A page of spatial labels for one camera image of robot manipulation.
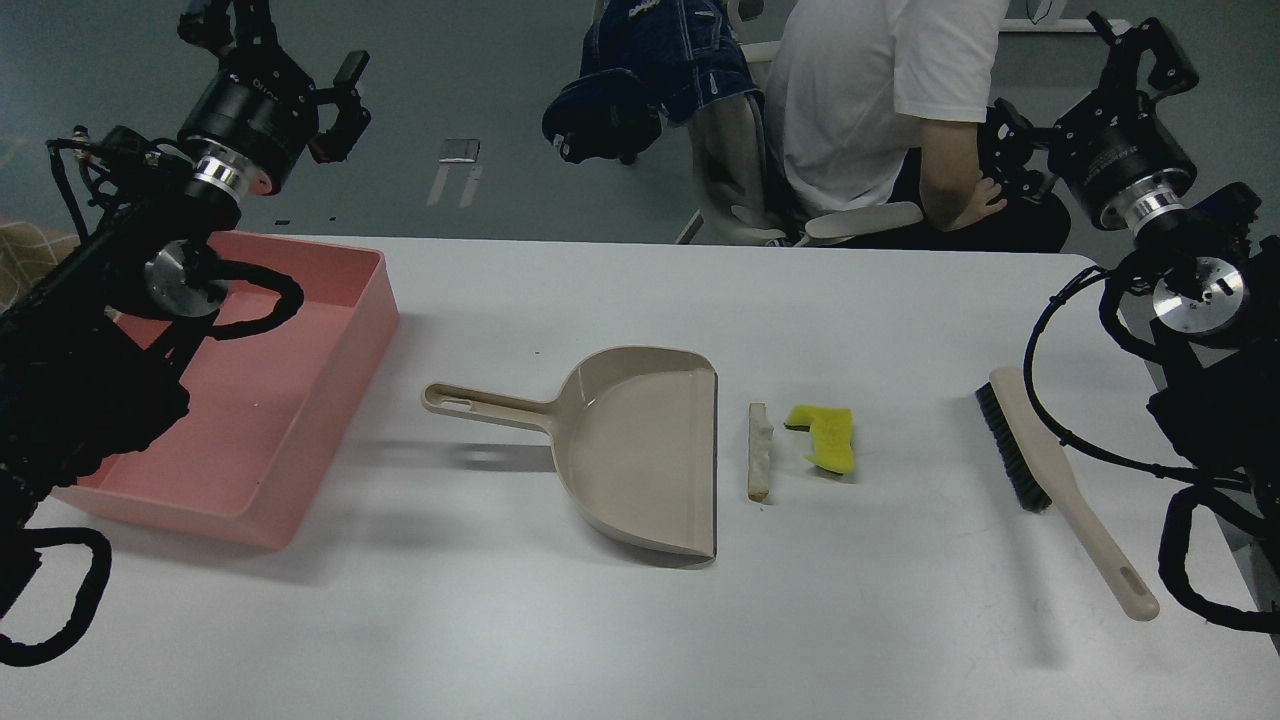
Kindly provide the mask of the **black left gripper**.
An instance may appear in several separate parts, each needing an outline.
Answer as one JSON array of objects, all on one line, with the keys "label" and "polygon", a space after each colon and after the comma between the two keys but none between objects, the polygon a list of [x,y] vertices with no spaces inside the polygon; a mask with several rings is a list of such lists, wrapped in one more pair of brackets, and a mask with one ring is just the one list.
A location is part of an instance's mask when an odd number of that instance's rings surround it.
[{"label": "black left gripper", "polygon": [[230,195],[279,193],[300,160],[344,161],[371,123],[353,50],[323,88],[279,47],[269,1],[189,1],[178,36],[223,64],[180,127],[195,178]]}]

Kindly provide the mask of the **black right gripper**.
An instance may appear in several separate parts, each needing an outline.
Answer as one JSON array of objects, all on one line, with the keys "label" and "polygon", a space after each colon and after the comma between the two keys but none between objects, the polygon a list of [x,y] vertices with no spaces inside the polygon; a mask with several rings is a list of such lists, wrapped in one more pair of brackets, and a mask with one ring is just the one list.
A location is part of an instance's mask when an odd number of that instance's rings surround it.
[{"label": "black right gripper", "polygon": [[[979,164],[1012,202],[1043,205],[1059,177],[1094,228],[1119,231],[1140,196],[1166,190],[1180,199],[1193,186],[1198,169],[1155,105],[1192,91],[1201,74],[1155,17],[1123,32],[1098,12],[1085,20],[1108,46],[1097,87],[1053,128],[1033,126],[997,97],[978,129]],[[1048,150],[1057,177],[1028,167],[1036,152]]]}]

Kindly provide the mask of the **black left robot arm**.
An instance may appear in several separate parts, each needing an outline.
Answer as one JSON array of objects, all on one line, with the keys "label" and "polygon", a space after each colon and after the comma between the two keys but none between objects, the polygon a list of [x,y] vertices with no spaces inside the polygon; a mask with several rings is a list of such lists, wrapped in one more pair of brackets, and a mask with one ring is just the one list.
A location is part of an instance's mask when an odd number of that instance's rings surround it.
[{"label": "black left robot arm", "polygon": [[282,47],[265,1],[192,1],[178,33],[218,70],[174,137],[77,127],[46,143],[77,245],[3,311],[3,610],[45,550],[86,547],[90,566],[58,632],[3,638],[9,667],[78,643],[113,566],[99,530],[31,527],[38,506],[186,416],[182,377],[202,342],[274,331],[303,306],[296,279],[220,256],[211,236],[237,227],[250,195],[279,193],[305,152],[344,161],[371,122],[358,91],[369,53],[348,53],[319,86]]}]

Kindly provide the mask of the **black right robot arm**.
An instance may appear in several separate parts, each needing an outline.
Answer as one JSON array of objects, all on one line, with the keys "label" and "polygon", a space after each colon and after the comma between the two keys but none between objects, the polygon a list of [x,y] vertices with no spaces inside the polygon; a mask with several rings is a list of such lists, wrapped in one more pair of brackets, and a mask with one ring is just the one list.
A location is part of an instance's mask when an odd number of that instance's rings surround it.
[{"label": "black right robot arm", "polygon": [[[1277,560],[1277,236],[1251,241],[1260,197],[1245,183],[1187,205],[1196,164],[1156,113],[1162,99],[1199,81],[1175,35],[1155,18],[1119,29],[1092,12],[1087,22],[1108,49],[1097,86],[1050,127],[1030,124],[1000,99],[979,141],[997,182],[1018,197],[1041,201],[1061,181],[1096,228],[1129,231],[1135,246],[1114,269],[1087,268],[1055,293],[1021,364],[993,370],[975,400],[1021,507],[1059,509],[1129,618],[1155,619],[1158,601],[1084,500],[1066,448],[1181,482],[1158,544],[1167,592],[1207,623],[1276,635],[1276,609],[1234,609],[1197,592],[1187,555],[1194,511],[1203,507]],[[1038,398],[1041,336],[1057,310],[1093,284],[1102,290],[1105,332],[1164,373],[1165,387],[1147,409],[1187,460],[1183,468],[1093,445]]]}]

